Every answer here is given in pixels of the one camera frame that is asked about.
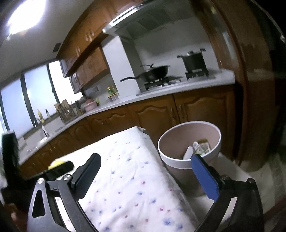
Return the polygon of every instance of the frying pan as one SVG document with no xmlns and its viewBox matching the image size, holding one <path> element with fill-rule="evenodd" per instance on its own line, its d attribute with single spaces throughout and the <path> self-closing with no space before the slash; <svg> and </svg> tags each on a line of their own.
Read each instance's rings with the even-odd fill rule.
<svg viewBox="0 0 286 232">
<path fill-rule="evenodd" d="M 151 81 L 155 81 L 158 80 L 160 78 L 164 78 L 167 73 L 168 73 L 168 67 L 170 67 L 170 65 L 164 65 L 164 66 L 158 66 L 158 67 L 153 67 L 154 64 L 151 65 L 141 65 L 142 66 L 149 66 L 150 69 L 146 70 L 145 72 L 139 74 L 136 77 L 126 77 L 123 78 L 120 81 L 125 81 L 125 80 L 136 80 L 141 78 L 144 82 L 151 82 Z"/>
</svg>

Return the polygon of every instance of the range hood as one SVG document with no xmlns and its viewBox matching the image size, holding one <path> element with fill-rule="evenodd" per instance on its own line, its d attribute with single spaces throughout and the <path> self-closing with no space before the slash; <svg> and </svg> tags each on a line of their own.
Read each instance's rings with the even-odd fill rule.
<svg viewBox="0 0 286 232">
<path fill-rule="evenodd" d="M 148 0 L 118 15 L 102 31 L 135 40 L 164 24 L 193 16 L 188 0 Z"/>
</svg>

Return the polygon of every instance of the blue gripper pad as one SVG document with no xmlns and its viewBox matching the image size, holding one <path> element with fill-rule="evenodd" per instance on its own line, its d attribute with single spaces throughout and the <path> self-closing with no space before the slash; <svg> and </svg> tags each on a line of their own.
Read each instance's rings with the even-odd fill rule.
<svg viewBox="0 0 286 232">
<path fill-rule="evenodd" d="M 216 201 L 219 198 L 219 184 L 215 177 L 212 176 L 208 164 L 200 155 L 196 154 L 191 158 L 191 168 L 208 198 Z"/>
</svg>

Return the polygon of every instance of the ceiling light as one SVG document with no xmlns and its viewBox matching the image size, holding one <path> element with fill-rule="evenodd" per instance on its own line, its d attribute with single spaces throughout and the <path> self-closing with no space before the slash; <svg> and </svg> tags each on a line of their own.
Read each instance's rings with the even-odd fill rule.
<svg viewBox="0 0 286 232">
<path fill-rule="evenodd" d="M 26 0 L 12 14 L 8 21 L 10 34 L 16 34 L 35 26 L 45 10 L 46 0 Z"/>
</svg>

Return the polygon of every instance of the pot handle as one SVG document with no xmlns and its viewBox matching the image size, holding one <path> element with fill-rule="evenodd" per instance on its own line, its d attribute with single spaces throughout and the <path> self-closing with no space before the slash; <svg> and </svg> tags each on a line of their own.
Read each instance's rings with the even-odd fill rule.
<svg viewBox="0 0 286 232">
<path fill-rule="evenodd" d="M 123 78 L 120 81 L 122 82 L 122 81 L 126 81 L 126 80 L 136 80 L 136 79 L 138 79 L 138 77 L 126 77 L 126 78 Z"/>
<path fill-rule="evenodd" d="M 154 64 L 151 64 L 151 65 L 140 65 L 140 67 L 149 66 L 150 68 L 153 68 L 153 65 L 154 65 Z"/>
</svg>

